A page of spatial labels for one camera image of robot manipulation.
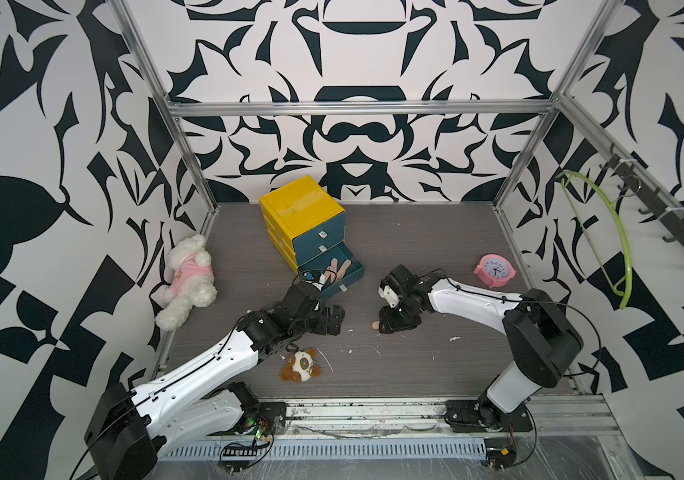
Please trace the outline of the teal top drawer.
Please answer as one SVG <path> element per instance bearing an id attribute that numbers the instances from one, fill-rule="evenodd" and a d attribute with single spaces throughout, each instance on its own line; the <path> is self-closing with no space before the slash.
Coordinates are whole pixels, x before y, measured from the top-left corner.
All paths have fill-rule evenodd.
<path id="1" fill-rule="evenodd" d="M 296 251 L 329 249 L 343 242 L 345 233 L 346 212 L 342 211 L 294 238 L 293 246 Z"/>

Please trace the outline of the yellow drawer cabinet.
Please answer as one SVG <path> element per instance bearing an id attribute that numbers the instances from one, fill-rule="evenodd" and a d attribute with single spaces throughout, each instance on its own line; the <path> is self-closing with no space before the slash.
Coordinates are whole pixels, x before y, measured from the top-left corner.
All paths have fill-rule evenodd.
<path id="1" fill-rule="evenodd" d="M 314 179 L 304 176 L 259 199 L 267 232 L 290 268 L 299 272 L 293 239 L 346 210 Z"/>

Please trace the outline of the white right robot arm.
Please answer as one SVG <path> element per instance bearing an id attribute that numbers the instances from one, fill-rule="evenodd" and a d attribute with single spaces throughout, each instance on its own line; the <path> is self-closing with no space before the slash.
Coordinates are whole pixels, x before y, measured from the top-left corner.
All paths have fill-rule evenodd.
<path id="1" fill-rule="evenodd" d="M 490 327 L 508 340 L 512 363 L 479 399 L 482 424 L 501 423 L 543 388 L 557 386 L 581 353 L 584 340 L 558 304 L 542 290 L 493 292 L 438 273 L 418 276 L 403 265 L 381 282 L 378 331 L 394 334 L 422 323 L 424 313 L 462 317 Z"/>

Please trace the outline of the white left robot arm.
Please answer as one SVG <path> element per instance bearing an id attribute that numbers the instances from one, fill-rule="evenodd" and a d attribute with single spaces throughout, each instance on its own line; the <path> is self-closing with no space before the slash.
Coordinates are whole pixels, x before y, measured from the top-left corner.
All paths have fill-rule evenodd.
<path id="1" fill-rule="evenodd" d="M 232 378 L 305 334 L 340 334 L 345 316 L 315 285 L 294 283 L 282 300 L 247 312 L 220 342 L 177 369 L 131 389 L 109 386 L 84 434 L 95 477 L 142 479 L 185 442 L 242 424 L 258 402 L 248 396 L 234 405 L 239 388 Z"/>

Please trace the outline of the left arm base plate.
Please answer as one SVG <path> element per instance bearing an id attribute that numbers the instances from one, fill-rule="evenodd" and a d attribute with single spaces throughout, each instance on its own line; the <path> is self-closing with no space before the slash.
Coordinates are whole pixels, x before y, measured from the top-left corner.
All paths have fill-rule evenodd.
<path id="1" fill-rule="evenodd" d="M 286 402 L 257 402 L 241 406 L 241 414 L 233 427 L 226 430 L 233 435 L 256 435 L 258 432 L 273 432 L 283 428 L 287 416 Z"/>

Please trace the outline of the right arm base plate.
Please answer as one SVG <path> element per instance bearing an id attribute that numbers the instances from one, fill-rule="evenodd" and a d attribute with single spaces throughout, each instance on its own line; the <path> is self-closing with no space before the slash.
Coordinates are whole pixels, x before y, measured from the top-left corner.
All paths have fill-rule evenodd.
<path id="1" fill-rule="evenodd" d="M 444 421 L 457 433 L 499 433 L 534 430 L 532 416 L 525 405 L 505 413 L 490 400 L 448 400 Z"/>

